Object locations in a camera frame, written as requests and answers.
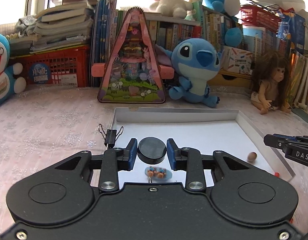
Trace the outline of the stack of books and papers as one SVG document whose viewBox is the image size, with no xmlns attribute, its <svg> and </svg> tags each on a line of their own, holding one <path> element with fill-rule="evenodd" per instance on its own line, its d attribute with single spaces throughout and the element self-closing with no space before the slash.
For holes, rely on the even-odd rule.
<svg viewBox="0 0 308 240">
<path fill-rule="evenodd" d="M 83 44 L 91 37 L 91 29 L 101 2 L 116 0 L 49 0 L 54 3 L 34 16 L 20 18 L 15 31 L 5 37 L 11 55 L 51 50 Z"/>
</svg>

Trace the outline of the red plastic basket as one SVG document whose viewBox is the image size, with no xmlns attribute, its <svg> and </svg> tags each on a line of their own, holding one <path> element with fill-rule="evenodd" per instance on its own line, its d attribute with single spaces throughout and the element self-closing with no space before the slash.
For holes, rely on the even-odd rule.
<svg viewBox="0 0 308 240">
<path fill-rule="evenodd" d="M 256 5 L 243 5 L 240 9 L 243 25 L 263 27 L 277 32 L 281 18 Z"/>
</svg>

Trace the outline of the pink triangular diorama house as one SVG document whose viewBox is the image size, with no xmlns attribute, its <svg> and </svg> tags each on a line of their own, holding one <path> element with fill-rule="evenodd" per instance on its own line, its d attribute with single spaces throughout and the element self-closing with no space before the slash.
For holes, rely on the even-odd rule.
<svg viewBox="0 0 308 240">
<path fill-rule="evenodd" d="M 119 34 L 105 63 L 92 65 L 92 76 L 101 78 L 100 103 L 164 103 L 163 78 L 171 79 L 171 67 L 160 65 L 143 10 L 126 12 Z"/>
</svg>

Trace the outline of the wooden drawer shelf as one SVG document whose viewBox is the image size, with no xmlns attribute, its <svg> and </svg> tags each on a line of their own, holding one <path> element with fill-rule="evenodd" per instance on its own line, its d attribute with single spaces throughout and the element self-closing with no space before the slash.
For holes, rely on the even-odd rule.
<svg viewBox="0 0 308 240">
<path fill-rule="evenodd" d="M 251 76 L 220 70 L 214 78 L 208 81 L 208 84 L 210 86 L 250 88 Z"/>
</svg>

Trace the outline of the red plastic crate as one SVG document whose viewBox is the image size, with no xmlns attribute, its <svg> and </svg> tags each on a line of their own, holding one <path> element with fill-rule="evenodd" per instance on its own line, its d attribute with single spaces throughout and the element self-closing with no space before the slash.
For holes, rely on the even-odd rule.
<svg viewBox="0 0 308 240">
<path fill-rule="evenodd" d="M 89 86 L 88 45 L 67 47 L 43 53 L 10 58 L 21 63 L 21 76 L 28 85 Z"/>
</svg>

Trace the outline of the brown haired baby doll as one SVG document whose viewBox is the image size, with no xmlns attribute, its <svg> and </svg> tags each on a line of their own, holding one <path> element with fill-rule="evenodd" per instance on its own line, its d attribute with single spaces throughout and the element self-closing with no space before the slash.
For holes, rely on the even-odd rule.
<svg viewBox="0 0 308 240">
<path fill-rule="evenodd" d="M 251 103 L 261 114 L 280 110 L 291 112 L 286 101 L 290 81 L 290 63 L 277 51 L 268 51 L 257 59 L 251 76 Z"/>
</svg>

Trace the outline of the light blue hair clip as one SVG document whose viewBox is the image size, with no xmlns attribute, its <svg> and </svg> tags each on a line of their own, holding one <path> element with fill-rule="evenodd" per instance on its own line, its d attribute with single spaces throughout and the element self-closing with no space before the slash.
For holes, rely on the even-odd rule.
<svg viewBox="0 0 308 240">
<path fill-rule="evenodd" d="M 158 166 L 148 166 L 144 173 L 152 180 L 167 181 L 172 178 L 172 172 L 170 170 Z"/>
</svg>

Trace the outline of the blue white plush toy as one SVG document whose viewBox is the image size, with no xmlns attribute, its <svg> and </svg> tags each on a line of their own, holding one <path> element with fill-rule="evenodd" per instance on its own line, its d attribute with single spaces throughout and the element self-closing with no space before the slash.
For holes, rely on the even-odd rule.
<svg viewBox="0 0 308 240">
<path fill-rule="evenodd" d="M 242 42 L 243 32 L 237 27 L 240 0 L 203 0 L 206 7 L 230 18 L 233 27 L 225 32 L 225 45 L 237 47 Z"/>
</svg>

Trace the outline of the white colourful stationery box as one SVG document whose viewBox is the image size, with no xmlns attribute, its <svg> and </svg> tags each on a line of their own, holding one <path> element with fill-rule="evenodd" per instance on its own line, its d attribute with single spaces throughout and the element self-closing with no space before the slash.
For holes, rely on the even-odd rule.
<svg viewBox="0 0 308 240">
<path fill-rule="evenodd" d="M 224 46 L 221 58 L 221 68 L 231 73 L 251 75 L 252 60 L 253 53 L 250 51 Z"/>
</svg>

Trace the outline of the Doraemon plush toy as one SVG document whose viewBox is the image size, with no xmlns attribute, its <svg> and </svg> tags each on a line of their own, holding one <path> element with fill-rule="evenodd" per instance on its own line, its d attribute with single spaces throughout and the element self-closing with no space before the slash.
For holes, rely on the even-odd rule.
<svg viewBox="0 0 308 240">
<path fill-rule="evenodd" d="M 10 44 L 0 34 L 0 105 L 13 94 L 20 94 L 26 88 L 26 80 L 20 76 L 23 71 L 21 63 L 8 65 Z"/>
</svg>

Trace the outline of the brown hazelnut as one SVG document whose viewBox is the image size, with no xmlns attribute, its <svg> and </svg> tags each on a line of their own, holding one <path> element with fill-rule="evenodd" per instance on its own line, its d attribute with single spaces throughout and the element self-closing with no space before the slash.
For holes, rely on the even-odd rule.
<svg viewBox="0 0 308 240">
<path fill-rule="evenodd" d="M 247 155 L 247 161 L 250 162 L 250 163 L 255 162 L 256 159 L 257 159 L 257 153 L 256 153 L 256 152 L 250 152 L 250 153 Z"/>
</svg>

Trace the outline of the black binder clip on box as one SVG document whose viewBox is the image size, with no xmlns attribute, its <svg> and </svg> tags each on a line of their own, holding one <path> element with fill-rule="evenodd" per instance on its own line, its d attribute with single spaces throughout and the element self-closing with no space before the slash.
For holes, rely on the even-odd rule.
<svg viewBox="0 0 308 240">
<path fill-rule="evenodd" d="M 104 145 L 108 150 L 115 147 L 115 143 L 117 139 L 122 135 L 124 127 L 121 126 L 120 129 L 117 131 L 116 129 L 105 129 L 104 126 L 99 123 L 98 131 L 102 135 Z"/>
</svg>

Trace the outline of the blue cardboard box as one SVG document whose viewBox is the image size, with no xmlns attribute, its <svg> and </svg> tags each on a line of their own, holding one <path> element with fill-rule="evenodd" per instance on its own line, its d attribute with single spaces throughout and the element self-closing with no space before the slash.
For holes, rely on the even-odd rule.
<svg viewBox="0 0 308 240">
<path fill-rule="evenodd" d="M 280 8 L 278 16 L 281 18 L 278 37 L 283 41 L 290 41 L 292 49 L 304 54 L 306 19 L 294 12 L 293 8 L 288 10 Z"/>
</svg>

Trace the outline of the row of upright books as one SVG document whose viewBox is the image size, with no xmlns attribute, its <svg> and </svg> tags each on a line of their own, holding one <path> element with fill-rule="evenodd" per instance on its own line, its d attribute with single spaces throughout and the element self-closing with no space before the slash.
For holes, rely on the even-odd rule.
<svg viewBox="0 0 308 240">
<path fill-rule="evenodd" d="M 106 62 L 123 25 L 127 10 L 114 9 L 115 2 L 116 0 L 99 0 L 96 6 L 90 65 Z M 185 19 L 164 16 L 157 12 L 144 12 L 153 44 L 173 49 L 187 38 L 201 37 L 202 23 L 198 21 L 200 12 L 205 15 L 213 11 L 202 6 L 200 2 L 194 2 L 194 9 Z"/>
</svg>

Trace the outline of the Stitch blue plush toy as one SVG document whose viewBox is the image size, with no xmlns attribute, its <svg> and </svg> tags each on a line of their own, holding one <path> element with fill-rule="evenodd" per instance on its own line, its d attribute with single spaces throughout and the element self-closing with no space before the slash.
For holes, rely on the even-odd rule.
<svg viewBox="0 0 308 240">
<path fill-rule="evenodd" d="M 180 42 L 174 50 L 155 45 L 159 64 L 170 66 L 178 74 L 178 85 L 169 88 L 173 100 L 203 103 L 215 108 L 220 98 L 211 95 L 208 81 L 220 70 L 220 54 L 214 46 L 202 38 L 189 38 Z"/>
</svg>

